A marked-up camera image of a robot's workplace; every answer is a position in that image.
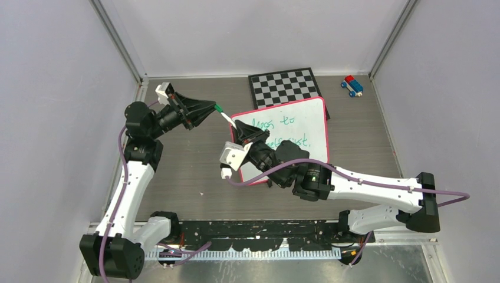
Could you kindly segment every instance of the wire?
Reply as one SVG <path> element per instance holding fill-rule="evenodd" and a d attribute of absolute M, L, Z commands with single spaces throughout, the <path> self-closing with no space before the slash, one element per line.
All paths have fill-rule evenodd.
<path fill-rule="evenodd" d="M 179 249 L 184 245 L 184 232 L 180 234 Z"/>
<path fill-rule="evenodd" d="M 165 243 L 157 243 L 156 245 L 157 245 L 157 246 L 162 246 L 162 247 L 167 248 L 167 249 L 169 249 L 169 250 L 171 250 L 171 251 L 178 252 L 178 253 L 180 253 L 180 254 L 184 254 L 184 255 L 196 255 L 196 254 L 199 254 L 200 252 L 202 252 L 202 251 L 201 251 L 201 248 L 200 248 L 200 249 L 198 249 L 197 251 L 188 252 L 188 251 L 183 251 L 183 250 L 181 250 L 181 249 L 172 248 L 171 246 L 169 246 L 169 245 L 167 245 L 167 244 L 165 244 Z"/>
<path fill-rule="evenodd" d="M 431 190 L 431 189 L 411 188 L 411 187 L 407 187 L 407 186 L 388 185 L 388 184 L 383 184 L 383 183 L 377 183 L 377 182 L 372 182 L 372 181 L 368 181 L 368 180 L 363 180 L 362 178 L 356 178 L 356 177 L 349 176 L 349 175 L 347 175 L 345 173 L 342 173 L 339 170 L 337 170 L 335 167 L 333 167 L 333 166 L 331 166 L 329 164 L 326 164 L 326 163 L 324 163 L 322 161 L 319 161 L 319 160 L 316 160 L 316 159 L 308 159 L 308 158 L 300 158 L 300 159 L 290 160 L 288 162 L 285 162 L 285 163 L 282 163 L 282 164 L 280 164 L 278 166 L 275 166 L 275 167 L 267 170 L 266 172 L 263 172 L 262 174 L 253 177 L 250 180 L 247 180 L 247 181 L 244 181 L 244 182 L 241 182 L 241 183 L 234 182 L 229 177 L 226 177 L 226 180 L 231 185 L 233 185 L 233 186 L 244 187 L 244 186 L 251 185 L 253 182 L 258 181 L 258 180 L 262 179 L 263 177 L 268 176 L 271 173 L 274 173 L 274 172 L 276 172 L 276 171 L 278 171 L 280 169 L 283 169 L 283 168 L 285 168 L 287 166 L 290 166 L 292 164 L 298 164 L 298 163 L 315 163 L 315 164 L 319 164 L 319 165 L 322 165 L 323 167 L 327 168 L 328 170 L 332 171 L 333 173 L 335 173 L 335 174 L 337 174 L 337 175 L 339 175 L 339 176 L 341 176 L 341 177 L 343 177 L 343 178 L 345 178 L 347 180 L 354 181 L 356 183 L 367 184 L 367 185 L 370 185 L 370 186 L 383 187 L 383 188 L 386 188 L 386 189 L 405 190 L 407 192 L 413 190 L 415 192 L 432 193 L 432 194 L 436 194 L 436 195 L 459 196 L 459 198 L 457 198 L 457 199 L 448 200 L 446 202 L 442 202 L 442 203 L 438 204 L 437 205 L 438 207 L 442 207 L 442 206 L 445 206 L 445 205 L 451 205 L 452 203 L 456 203 L 456 202 L 461 202 L 461 201 L 467 200 L 467 199 L 469 199 L 471 197 L 468 193 L 462 193 L 462 192 L 452 192 L 452 191 L 448 191 L 448 190 Z"/>
<path fill-rule="evenodd" d="M 337 246 L 337 245 L 334 245 L 334 244 L 332 244 L 332 243 L 331 243 L 331 246 L 332 246 L 332 247 L 334 247 L 334 248 L 339 248 L 339 249 L 341 249 L 341 248 L 349 248 L 349 247 L 351 247 L 351 246 L 354 246 L 354 244 L 355 244 L 355 243 L 356 243 L 356 242 L 353 242 L 353 243 L 351 243 L 350 245 L 347 245 L 347 246 Z"/>
<path fill-rule="evenodd" d="M 339 240 L 339 238 L 338 238 L 337 236 L 338 236 L 338 233 L 337 233 L 337 234 L 335 234 L 335 235 L 333 236 L 333 238 L 335 238 L 335 239 Z M 347 245 L 347 246 L 337 246 L 337 245 L 334 245 L 334 244 L 332 244 L 332 243 L 331 243 L 330 245 L 331 245 L 332 247 L 334 247 L 334 248 L 349 248 L 349 247 L 351 247 L 351 246 L 354 246 L 354 244 L 356 244 L 356 242 L 357 242 L 357 239 L 356 239 L 353 235 L 351 235 L 351 234 L 347 234 L 346 236 L 351 237 L 351 239 L 353 240 L 353 243 L 352 243 L 352 244 Z"/>
<path fill-rule="evenodd" d="M 185 264 L 186 261 L 188 261 L 191 258 L 193 258 L 193 256 L 195 256 L 195 255 L 201 253 L 202 251 L 208 249 L 212 245 L 212 242 L 207 242 L 201 248 L 199 248 L 197 251 L 194 251 L 194 252 L 181 251 L 180 249 L 175 249 L 175 248 L 170 247 L 169 245 L 165 245 L 164 243 L 158 243 L 157 245 L 165 247 L 165 248 L 170 249 L 170 250 L 175 251 L 175 252 L 180 252 L 181 254 L 189 255 L 187 258 L 185 258 L 185 259 L 183 259 L 183 260 L 181 260 L 179 262 L 176 262 L 175 264 L 171 265 L 171 267 L 176 267 L 176 266 Z"/>
<path fill-rule="evenodd" d="M 155 101 L 151 104 L 148 105 L 148 107 L 151 107 L 158 103 L 158 101 Z M 105 283 L 109 283 L 109 280 L 106 276 L 106 271 L 104 270 L 104 248 L 106 247 L 106 241 L 108 239 L 108 234 L 109 231 L 111 230 L 111 226 L 113 225 L 114 218 L 116 217 L 116 213 L 118 212 L 118 208 L 120 207 L 121 200 L 123 199 L 123 196 L 125 195 L 125 189 L 127 188 L 127 182 L 129 181 L 129 167 L 127 166 L 127 160 L 125 159 L 125 154 L 123 153 L 123 145 L 121 144 L 121 137 L 123 133 L 125 132 L 126 126 L 123 126 L 121 128 L 120 133 L 118 135 L 118 151 L 120 154 L 120 160 L 121 164 L 123 166 L 123 185 L 121 186 L 120 194 L 118 195 L 118 199 L 116 200 L 116 204 L 113 208 L 113 211 L 111 212 L 110 218 L 108 220 L 108 224 L 106 225 L 106 230 L 104 230 L 104 235 L 103 235 L 103 240 L 101 241 L 101 246 L 99 248 L 99 273 L 101 277 L 103 278 L 103 281 Z"/>
<path fill-rule="evenodd" d="M 370 231 L 367 235 L 366 235 L 366 239 L 364 240 L 364 243 L 363 245 L 361 246 L 360 250 L 358 251 L 358 253 L 356 254 L 356 256 L 354 257 L 354 259 L 349 263 L 349 266 L 350 267 L 353 267 L 353 264 L 356 262 L 356 260 L 358 260 L 358 258 L 360 257 L 361 253 L 363 252 L 364 250 L 364 247 L 366 246 L 366 244 L 368 243 L 368 240 L 370 239 L 371 237 L 371 233 L 372 231 Z"/>

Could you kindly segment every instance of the small whiteboard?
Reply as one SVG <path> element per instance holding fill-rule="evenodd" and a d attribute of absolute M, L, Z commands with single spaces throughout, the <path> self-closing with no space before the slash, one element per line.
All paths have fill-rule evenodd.
<path fill-rule="evenodd" d="M 266 144 L 272 149 L 276 149 L 283 140 L 290 140 L 301 149 L 307 150 L 310 158 L 329 161 L 328 128 L 325 101 L 322 97 L 248 111 L 233 115 L 231 119 L 269 130 L 270 136 Z M 243 182 L 262 173 L 250 162 L 241 166 L 239 172 Z M 265 182 L 267 179 L 264 177 L 253 185 Z"/>

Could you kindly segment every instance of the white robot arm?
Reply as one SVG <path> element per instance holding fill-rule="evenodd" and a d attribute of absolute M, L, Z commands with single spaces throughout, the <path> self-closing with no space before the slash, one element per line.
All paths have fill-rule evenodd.
<path fill-rule="evenodd" d="M 375 229 L 392 226 L 406 226 L 416 232 L 434 233 L 440 231 L 436 197 L 431 193 L 413 191 L 414 189 L 435 189 L 434 177 L 421 173 L 416 178 L 394 179 L 365 175 L 346 169 L 322 166 L 307 159 L 309 152 L 299 146 L 282 141 L 276 150 L 269 148 L 265 140 L 269 131 L 235 121 L 233 136 L 236 143 L 226 142 L 220 162 L 221 177 L 229 179 L 231 169 L 237 170 L 246 162 L 265 172 L 291 160 L 304 159 L 300 164 L 291 164 L 274 170 L 268 177 L 280 187 L 290 187 L 294 195 L 301 199 L 354 199 L 378 206 L 363 210 L 346 210 L 339 215 L 339 230 L 358 235 Z M 395 190 L 390 187 L 407 187 L 408 190 Z"/>
<path fill-rule="evenodd" d="M 169 83 L 159 85 L 156 92 L 160 104 L 165 105 L 158 113 L 142 102 L 134 102 L 125 110 L 129 139 L 122 158 L 127 170 L 123 168 L 96 232 L 83 235 L 80 240 L 80 251 L 92 275 L 101 275 L 103 267 L 109 277 L 136 279 L 144 266 L 145 254 L 162 239 L 180 235 L 177 214 L 172 212 L 153 213 L 135 232 L 134 221 L 162 155 L 163 145 L 157 138 L 180 124 L 188 130 L 197 127 L 215 111 L 215 102 L 184 97 Z"/>

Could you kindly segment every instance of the wooden table surface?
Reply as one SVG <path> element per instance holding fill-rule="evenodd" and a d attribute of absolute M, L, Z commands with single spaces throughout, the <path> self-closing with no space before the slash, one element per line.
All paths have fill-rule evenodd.
<path fill-rule="evenodd" d="M 356 98 L 340 87 L 343 77 L 316 79 L 331 116 L 327 122 L 330 162 L 355 172 L 399 177 L 368 76 L 356 77 L 364 87 L 363 96 Z M 157 98 L 154 89 L 164 81 L 184 96 L 216 101 L 228 115 L 253 109 L 247 78 L 150 80 L 147 103 Z M 216 112 L 199 127 L 188 131 L 179 126 L 160 140 L 162 159 L 144 193 L 138 221 L 157 210 L 176 212 L 184 220 L 337 219 L 342 210 L 371 206 L 355 200 L 308 202 L 292 195 L 291 188 L 276 185 L 230 186 L 220 177 L 219 155 L 231 135 Z M 239 181 L 239 175 L 234 173 L 233 179 Z"/>

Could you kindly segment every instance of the toy car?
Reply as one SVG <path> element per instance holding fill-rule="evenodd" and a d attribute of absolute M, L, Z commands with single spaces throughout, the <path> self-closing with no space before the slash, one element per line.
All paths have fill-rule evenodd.
<path fill-rule="evenodd" d="M 340 84 L 342 88 L 347 88 L 349 90 L 349 96 L 362 96 L 363 87 L 354 79 L 352 75 L 345 77 L 344 81 Z"/>

